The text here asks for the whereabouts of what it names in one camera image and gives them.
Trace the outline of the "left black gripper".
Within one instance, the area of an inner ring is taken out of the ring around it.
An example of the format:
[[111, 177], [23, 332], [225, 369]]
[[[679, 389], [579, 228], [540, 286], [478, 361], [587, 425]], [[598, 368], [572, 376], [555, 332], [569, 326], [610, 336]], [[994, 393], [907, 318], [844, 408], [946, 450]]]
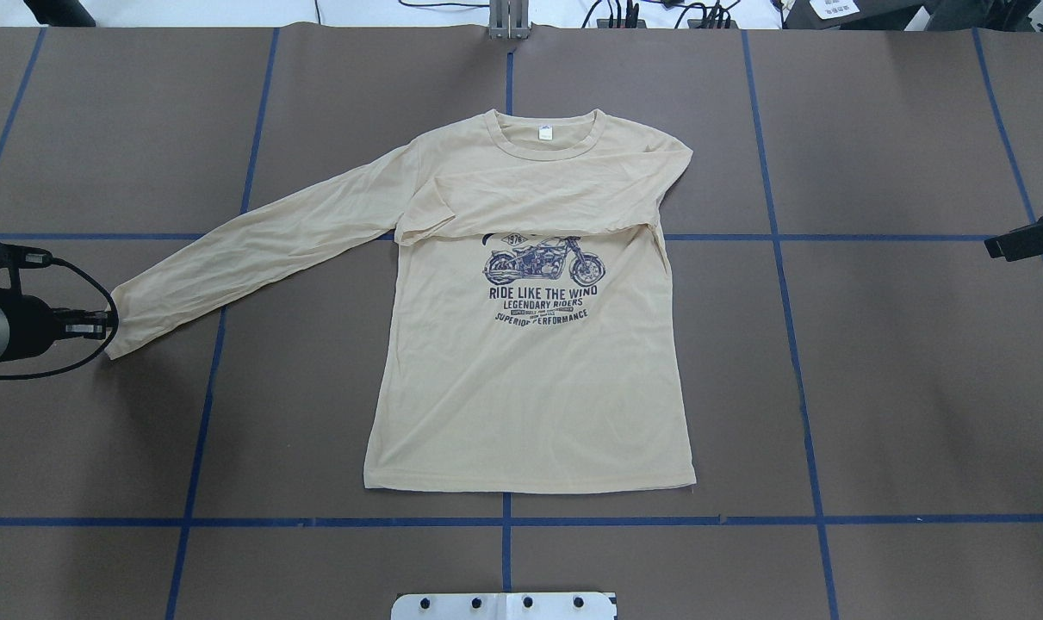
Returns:
[[110, 310], [55, 310], [32, 295], [0, 297], [0, 363], [40, 356], [73, 338], [107, 340]]

